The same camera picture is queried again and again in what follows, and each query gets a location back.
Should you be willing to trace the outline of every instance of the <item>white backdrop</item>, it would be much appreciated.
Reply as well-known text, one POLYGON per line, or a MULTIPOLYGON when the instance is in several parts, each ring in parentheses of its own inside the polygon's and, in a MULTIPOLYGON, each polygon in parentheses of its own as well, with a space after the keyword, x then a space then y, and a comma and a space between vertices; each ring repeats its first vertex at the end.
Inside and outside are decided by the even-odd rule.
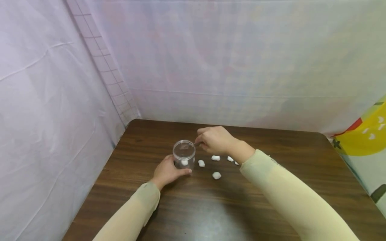
POLYGON ((345 130, 386 92, 382 0, 87 0, 144 119, 345 130))
POLYGON ((61 240, 124 124, 63 1, 0 22, 0 240, 61 240))
POLYGON ((61 239, 133 118, 329 134, 386 91, 382 0, 67 1, 0 2, 1 240, 61 239))

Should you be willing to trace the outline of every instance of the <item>cotton ball inside jar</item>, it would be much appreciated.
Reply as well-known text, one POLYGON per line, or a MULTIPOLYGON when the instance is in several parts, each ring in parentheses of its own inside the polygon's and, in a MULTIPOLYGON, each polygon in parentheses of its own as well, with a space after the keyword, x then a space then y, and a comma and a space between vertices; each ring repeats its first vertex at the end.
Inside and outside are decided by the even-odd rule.
POLYGON ((189 164, 188 160, 182 160, 181 165, 182 166, 187 166, 189 164))
POLYGON ((217 179, 220 179, 221 174, 220 174, 219 172, 214 172, 214 173, 212 174, 212 176, 213 176, 213 178, 214 178, 215 180, 217 180, 217 179))

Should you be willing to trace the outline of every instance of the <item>beige sleeve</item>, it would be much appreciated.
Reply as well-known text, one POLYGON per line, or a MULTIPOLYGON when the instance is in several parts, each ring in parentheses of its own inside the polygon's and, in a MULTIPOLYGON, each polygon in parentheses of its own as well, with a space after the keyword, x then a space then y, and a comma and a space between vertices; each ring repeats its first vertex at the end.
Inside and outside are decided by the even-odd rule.
POLYGON ((256 150, 240 168, 306 241, 358 240, 335 210, 299 178, 256 150))
POLYGON ((131 198, 110 218, 94 241, 134 241, 158 206, 161 194, 148 182, 142 184, 131 198))

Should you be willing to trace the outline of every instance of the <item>red shape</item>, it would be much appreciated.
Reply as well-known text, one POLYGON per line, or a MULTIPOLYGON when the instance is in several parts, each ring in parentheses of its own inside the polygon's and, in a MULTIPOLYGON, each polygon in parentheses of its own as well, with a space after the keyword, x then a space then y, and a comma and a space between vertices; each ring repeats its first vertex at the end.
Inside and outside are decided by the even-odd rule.
POLYGON ((363 123, 362 119, 361 119, 361 118, 358 118, 358 119, 357 119, 357 120, 356 120, 349 128, 347 128, 347 130, 345 130, 345 131, 342 132, 342 133, 335 134, 335 135, 333 135, 333 137, 342 135, 342 134, 346 133, 347 131, 355 130, 355 129, 358 128, 362 123, 363 123))

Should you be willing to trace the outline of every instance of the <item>left hand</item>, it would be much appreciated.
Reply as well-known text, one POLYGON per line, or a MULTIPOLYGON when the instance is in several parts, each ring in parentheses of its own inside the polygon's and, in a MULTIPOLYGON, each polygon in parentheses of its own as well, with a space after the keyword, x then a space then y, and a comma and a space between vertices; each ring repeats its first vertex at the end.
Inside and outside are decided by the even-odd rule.
POLYGON ((173 155, 167 155, 154 171, 154 176, 150 180, 161 191, 162 188, 174 182, 177 178, 192 173, 191 169, 177 169, 174 166, 173 155))

